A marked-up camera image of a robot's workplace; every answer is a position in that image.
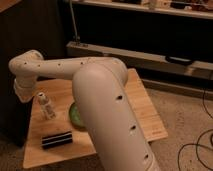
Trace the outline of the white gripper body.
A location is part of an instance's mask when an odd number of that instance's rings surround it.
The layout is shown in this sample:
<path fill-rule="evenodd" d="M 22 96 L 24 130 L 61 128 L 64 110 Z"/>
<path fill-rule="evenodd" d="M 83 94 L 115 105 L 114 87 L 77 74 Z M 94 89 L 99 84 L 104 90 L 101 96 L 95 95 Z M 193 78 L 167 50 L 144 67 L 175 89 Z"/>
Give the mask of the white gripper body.
<path fill-rule="evenodd" d="M 17 80 L 15 80 L 14 81 L 14 91 L 22 103 L 27 103 L 34 96 L 35 86 L 34 85 L 24 85 L 24 84 L 19 83 Z"/>

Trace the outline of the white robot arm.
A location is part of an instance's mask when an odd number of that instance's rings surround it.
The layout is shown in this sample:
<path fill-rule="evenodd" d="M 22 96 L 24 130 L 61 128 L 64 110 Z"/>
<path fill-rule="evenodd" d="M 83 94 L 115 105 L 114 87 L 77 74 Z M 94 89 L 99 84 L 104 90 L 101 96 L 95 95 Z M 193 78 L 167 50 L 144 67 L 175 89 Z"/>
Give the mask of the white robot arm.
<path fill-rule="evenodd" d="M 23 103 L 33 97 L 40 76 L 72 82 L 75 104 L 105 171 L 161 171 L 125 93 L 128 70 L 121 60 L 46 60 L 30 50 L 12 58 L 8 67 Z"/>

